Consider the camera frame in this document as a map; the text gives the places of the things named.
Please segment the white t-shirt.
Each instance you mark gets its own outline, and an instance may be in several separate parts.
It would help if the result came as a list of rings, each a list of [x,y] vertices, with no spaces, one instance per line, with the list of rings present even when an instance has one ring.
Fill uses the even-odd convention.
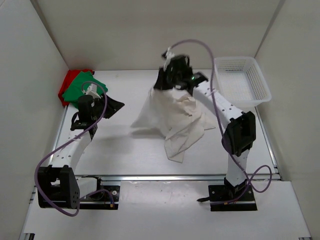
[[[151,88],[131,127],[158,130],[164,137],[167,158],[182,163],[185,151],[217,125],[217,120],[209,117],[190,94],[176,98],[173,90]]]

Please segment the green t-shirt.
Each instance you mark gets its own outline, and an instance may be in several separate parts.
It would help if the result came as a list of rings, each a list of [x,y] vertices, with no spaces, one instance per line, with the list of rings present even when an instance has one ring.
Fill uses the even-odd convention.
[[[90,83],[84,84],[84,82],[94,82],[99,86],[103,87],[104,91],[107,92],[108,88],[106,85],[94,78],[90,72],[81,71],[72,81],[68,89],[64,92],[62,97],[65,102],[72,104],[75,108],[78,108],[78,98],[84,95],[84,91],[89,87]]]

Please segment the red t-shirt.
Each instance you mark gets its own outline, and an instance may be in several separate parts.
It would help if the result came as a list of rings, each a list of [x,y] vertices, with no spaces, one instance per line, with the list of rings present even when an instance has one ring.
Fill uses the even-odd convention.
[[[73,70],[68,70],[66,76],[64,77],[64,80],[62,82],[62,85],[60,87],[60,90],[58,92],[58,98],[61,101],[61,104],[63,107],[66,107],[69,105],[68,102],[66,102],[63,98],[63,94],[65,93],[65,91],[68,89],[68,87],[70,86],[70,84],[73,82],[73,80],[75,79],[75,77],[80,73],[80,72],[84,72],[84,73],[90,73],[91,75],[95,74],[95,71],[92,69],[73,69]]]

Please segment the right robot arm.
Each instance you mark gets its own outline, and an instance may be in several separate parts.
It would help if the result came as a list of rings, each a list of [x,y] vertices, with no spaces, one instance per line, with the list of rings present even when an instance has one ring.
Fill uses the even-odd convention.
[[[248,183],[247,158],[256,140],[256,118],[230,103],[213,86],[213,79],[202,72],[194,72],[188,55],[162,56],[164,65],[154,88],[157,90],[187,91],[217,118],[222,132],[222,146],[228,153],[224,193],[230,200],[238,199]]]

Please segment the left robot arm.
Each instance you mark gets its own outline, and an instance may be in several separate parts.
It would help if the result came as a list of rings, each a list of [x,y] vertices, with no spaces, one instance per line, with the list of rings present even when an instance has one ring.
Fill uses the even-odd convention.
[[[40,166],[35,171],[41,208],[78,210],[82,201],[98,201],[105,196],[111,205],[114,204],[111,191],[102,185],[100,177],[77,177],[74,171],[97,132],[97,120],[111,118],[125,104],[102,94],[97,98],[80,96],[77,106],[78,110],[71,118],[67,142],[57,150],[48,166]]]

